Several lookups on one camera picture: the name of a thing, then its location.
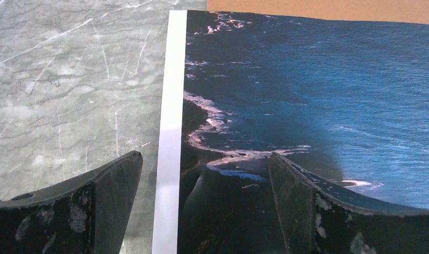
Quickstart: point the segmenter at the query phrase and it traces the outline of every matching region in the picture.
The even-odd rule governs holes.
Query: blue ocean
[[[277,151],[429,208],[429,25],[188,12],[187,30],[185,99],[208,112],[189,138],[227,156],[212,169]]]

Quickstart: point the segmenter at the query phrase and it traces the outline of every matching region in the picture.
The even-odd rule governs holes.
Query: black plastic piece
[[[131,151],[56,185],[0,201],[0,253],[118,254],[141,177]]]
[[[276,153],[269,175],[287,253],[429,253],[429,210],[360,195]]]

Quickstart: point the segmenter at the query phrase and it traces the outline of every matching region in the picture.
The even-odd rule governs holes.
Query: worn black paint
[[[276,153],[269,175],[287,253],[429,253],[429,210],[360,195]]]
[[[132,151],[56,185],[0,201],[0,253],[118,254],[141,176]]]

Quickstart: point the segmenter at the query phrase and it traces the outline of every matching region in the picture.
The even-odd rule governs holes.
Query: white border
[[[158,143],[152,254],[177,253],[187,11],[170,11]]]

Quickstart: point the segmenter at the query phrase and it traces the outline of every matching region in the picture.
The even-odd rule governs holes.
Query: marble countertop
[[[168,13],[205,8],[205,0],[0,0],[0,199],[140,151],[121,253],[150,253]]]

